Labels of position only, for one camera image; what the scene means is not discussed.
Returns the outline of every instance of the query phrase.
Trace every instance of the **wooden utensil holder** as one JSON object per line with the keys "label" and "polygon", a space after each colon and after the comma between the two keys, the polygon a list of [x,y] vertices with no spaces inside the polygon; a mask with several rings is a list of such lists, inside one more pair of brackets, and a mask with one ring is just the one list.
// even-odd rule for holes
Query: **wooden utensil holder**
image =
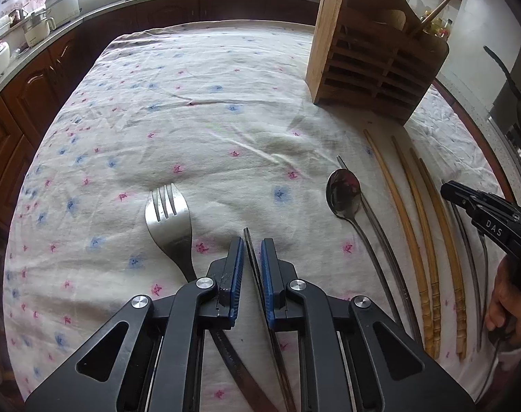
{"label": "wooden utensil holder", "polygon": [[411,14],[405,0],[321,0],[305,79],[314,104],[339,101],[404,124],[449,53],[435,35],[407,35],[420,23]]}

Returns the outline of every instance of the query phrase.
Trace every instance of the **human hand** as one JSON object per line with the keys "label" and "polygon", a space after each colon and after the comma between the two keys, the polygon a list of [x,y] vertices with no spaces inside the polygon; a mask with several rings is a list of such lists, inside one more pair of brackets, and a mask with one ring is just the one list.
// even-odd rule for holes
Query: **human hand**
{"label": "human hand", "polygon": [[517,319],[512,345],[521,345],[521,291],[510,282],[510,264],[505,257],[501,260],[495,276],[495,286],[489,301],[485,322],[489,331],[502,327],[505,322],[505,309]]}

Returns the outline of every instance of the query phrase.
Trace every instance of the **pan handle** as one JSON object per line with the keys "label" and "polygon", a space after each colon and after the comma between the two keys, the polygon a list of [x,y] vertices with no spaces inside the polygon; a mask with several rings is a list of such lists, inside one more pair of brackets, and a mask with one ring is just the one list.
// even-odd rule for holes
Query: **pan handle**
{"label": "pan handle", "polygon": [[508,72],[507,70],[507,67],[504,65],[503,61],[497,57],[497,54],[495,54],[491,49],[489,49],[487,46],[484,46],[484,50],[485,52],[487,52],[487,54],[489,54],[489,57],[491,57],[493,60],[495,60],[495,62],[497,62],[497,64],[499,65],[499,67],[501,68],[501,70],[503,70],[503,73],[504,75],[506,76],[507,78],[507,81],[508,81],[508,85],[510,87],[510,89],[512,90],[512,92],[514,93],[514,95],[516,96],[516,98],[518,100],[521,99],[521,92],[520,90],[518,89],[517,85],[514,83],[514,81],[512,80],[512,76],[510,75],[510,73]]}

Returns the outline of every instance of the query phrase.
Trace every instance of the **metal screw cap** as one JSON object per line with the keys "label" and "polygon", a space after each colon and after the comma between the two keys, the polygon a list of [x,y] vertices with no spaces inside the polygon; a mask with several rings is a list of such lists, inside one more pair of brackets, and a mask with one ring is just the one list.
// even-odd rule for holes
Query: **metal screw cap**
{"label": "metal screw cap", "polygon": [[289,286],[295,291],[302,291],[306,288],[306,282],[304,282],[304,280],[295,279],[289,282]]}
{"label": "metal screw cap", "polygon": [[371,307],[371,299],[367,296],[356,296],[354,298],[354,303],[359,308],[369,308]]}
{"label": "metal screw cap", "polygon": [[210,277],[202,277],[201,279],[197,279],[195,284],[198,288],[207,289],[215,285],[215,281]]}
{"label": "metal screw cap", "polygon": [[148,305],[148,298],[146,296],[136,296],[131,300],[131,305],[135,308],[144,308]]}

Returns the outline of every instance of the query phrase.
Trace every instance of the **spoon bowl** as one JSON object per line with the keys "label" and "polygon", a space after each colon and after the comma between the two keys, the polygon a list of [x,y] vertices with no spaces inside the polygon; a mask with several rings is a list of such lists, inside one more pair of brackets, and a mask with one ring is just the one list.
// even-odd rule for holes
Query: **spoon bowl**
{"label": "spoon bowl", "polygon": [[348,169],[337,169],[327,180],[325,198],[337,217],[354,218],[361,204],[360,182]]}

